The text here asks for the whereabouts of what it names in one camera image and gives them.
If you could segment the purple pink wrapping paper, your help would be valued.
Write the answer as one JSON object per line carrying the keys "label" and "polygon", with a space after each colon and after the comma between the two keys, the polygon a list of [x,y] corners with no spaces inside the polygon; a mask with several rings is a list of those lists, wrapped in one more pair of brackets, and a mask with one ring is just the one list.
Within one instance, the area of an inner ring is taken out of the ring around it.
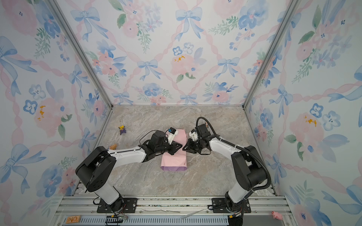
{"label": "purple pink wrapping paper", "polygon": [[187,134],[184,129],[177,129],[178,134],[175,136],[174,141],[181,144],[182,147],[174,154],[164,153],[162,155],[161,169],[163,171],[186,171],[187,170],[187,157],[186,151],[182,148],[188,141]]}

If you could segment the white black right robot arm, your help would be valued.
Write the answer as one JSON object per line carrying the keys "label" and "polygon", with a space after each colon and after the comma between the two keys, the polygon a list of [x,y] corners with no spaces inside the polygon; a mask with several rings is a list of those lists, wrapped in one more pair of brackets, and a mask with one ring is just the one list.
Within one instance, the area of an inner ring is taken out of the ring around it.
{"label": "white black right robot arm", "polygon": [[235,185],[225,194],[225,204],[229,211],[240,210],[246,200],[257,190],[270,186],[270,173],[255,147],[241,147],[222,138],[188,139],[184,151],[202,155],[203,149],[218,152],[231,160],[236,178]]}

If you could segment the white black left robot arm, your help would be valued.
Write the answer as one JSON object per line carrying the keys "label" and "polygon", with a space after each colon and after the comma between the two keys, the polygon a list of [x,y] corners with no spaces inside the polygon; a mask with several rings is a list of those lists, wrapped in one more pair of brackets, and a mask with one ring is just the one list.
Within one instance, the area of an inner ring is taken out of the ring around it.
{"label": "white black left robot arm", "polygon": [[145,163],[164,153],[174,155],[182,147],[181,143],[174,141],[180,130],[171,127],[167,132],[152,132],[151,139],[132,149],[111,150],[103,146],[94,149],[75,170],[86,190],[94,192],[108,205],[121,203],[120,193],[108,182],[114,168]]}

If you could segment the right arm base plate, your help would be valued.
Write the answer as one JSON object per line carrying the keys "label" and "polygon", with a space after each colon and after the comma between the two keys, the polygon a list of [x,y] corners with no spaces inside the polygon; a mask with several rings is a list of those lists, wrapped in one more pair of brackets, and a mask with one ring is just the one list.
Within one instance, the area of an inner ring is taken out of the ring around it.
{"label": "right arm base plate", "polygon": [[244,213],[251,213],[249,200],[241,200],[238,203],[232,202],[227,198],[212,198],[212,204],[208,206],[208,209],[213,213],[229,213],[235,214],[240,211]]}

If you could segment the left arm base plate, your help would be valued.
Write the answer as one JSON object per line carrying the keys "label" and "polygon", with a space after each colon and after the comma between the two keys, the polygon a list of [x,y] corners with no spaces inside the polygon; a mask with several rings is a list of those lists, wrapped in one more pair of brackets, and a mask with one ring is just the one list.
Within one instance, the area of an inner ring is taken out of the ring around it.
{"label": "left arm base plate", "polygon": [[103,199],[100,199],[97,213],[135,213],[137,207],[137,198],[118,198],[113,204],[107,204]]}

